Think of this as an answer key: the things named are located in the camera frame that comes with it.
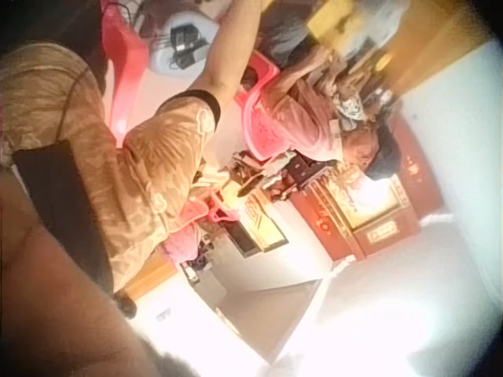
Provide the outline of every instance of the person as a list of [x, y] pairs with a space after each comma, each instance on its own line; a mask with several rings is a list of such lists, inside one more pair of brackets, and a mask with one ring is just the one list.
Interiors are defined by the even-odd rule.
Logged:
[[[94, 64], [96, 56], [103, 56], [101, 33], [89, 33], [89, 41], [81, 38], [87, 29], [73, 28], [90, 23], [79, 22], [82, 15], [100, 25], [99, 3], [89, 0], [79, 7], [75, 1], [44, 2], [33, 19], [37, 34], [23, 33], [20, 41], [2, 44], [0, 160], [22, 183], [64, 249], [112, 292], [168, 238], [203, 147], [237, 92], [262, 2], [233, 0], [201, 75], [130, 131], [120, 150], [104, 121], [97, 78], [103, 64]], [[54, 21], [54, 14], [62, 17], [57, 32], [51, 24], [40, 26], [44, 20]]]
[[[307, 22], [329, 1], [334, 0], [277, 0], [261, 21], [259, 51], [280, 68], [299, 63], [318, 44]], [[353, 0], [353, 3], [354, 9], [340, 19], [333, 37], [337, 38], [337, 52], [345, 61], [358, 60], [362, 64], [395, 35], [410, 0]], [[359, 57], [362, 50], [365, 50], [363, 56]]]
[[0, 171], [2, 375], [195, 377], [134, 333]]
[[283, 70], [264, 88], [264, 108], [276, 130], [309, 159], [344, 161], [374, 180], [388, 178], [399, 169], [398, 144], [386, 126], [366, 118], [354, 78], [336, 81], [344, 67], [341, 59], [333, 59], [324, 76], [329, 79], [322, 80], [318, 90], [304, 79], [331, 55], [329, 49], [315, 46], [298, 64]]

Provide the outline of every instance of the framed picture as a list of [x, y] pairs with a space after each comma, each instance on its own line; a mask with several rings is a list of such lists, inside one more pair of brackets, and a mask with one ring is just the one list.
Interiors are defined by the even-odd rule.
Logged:
[[267, 214], [269, 200], [261, 190], [255, 190], [237, 206], [239, 221], [223, 221], [222, 226], [243, 256], [269, 252], [288, 244], [284, 233]]

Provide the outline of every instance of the bright light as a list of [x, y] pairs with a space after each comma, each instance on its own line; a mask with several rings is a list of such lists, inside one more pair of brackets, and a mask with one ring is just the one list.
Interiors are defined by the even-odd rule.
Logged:
[[360, 178], [358, 189], [348, 187], [356, 207], [364, 212], [373, 213], [382, 208], [387, 200], [392, 198], [390, 181], [381, 179], [373, 181], [368, 177]]
[[425, 310], [407, 301], [376, 302], [319, 326], [305, 342], [299, 377], [416, 376], [406, 358], [430, 339]]
[[118, 120], [117, 121], [117, 131], [119, 131], [119, 134], [125, 135], [127, 131], [127, 122], [124, 119]]

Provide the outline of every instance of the white wall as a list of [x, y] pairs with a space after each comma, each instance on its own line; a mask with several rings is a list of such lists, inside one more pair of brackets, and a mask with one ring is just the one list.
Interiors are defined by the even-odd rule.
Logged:
[[479, 47], [403, 97], [493, 300], [501, 301], [501, 49]]
[[290, 363], [299, 377], [466, 375], [500, 319], [456, 227], [429, 225], [333, 279]]
[[227, 295], [218, 308], [243, 340], [267, 361], [274, 361], [314, 297], [317, 282], [266, 291]]
[[266, 364], [220, 321], [181, 273], [136, 303], [133, 328], [158, 351], [181, 358], [202, 377], [255, 377]]
[[228, 238], [215, 241], [213, 273], [230, 292], [255, 291], [321, 279], [332, 259], [290, 202], [267, 207], [289, 244], [243, 258]]

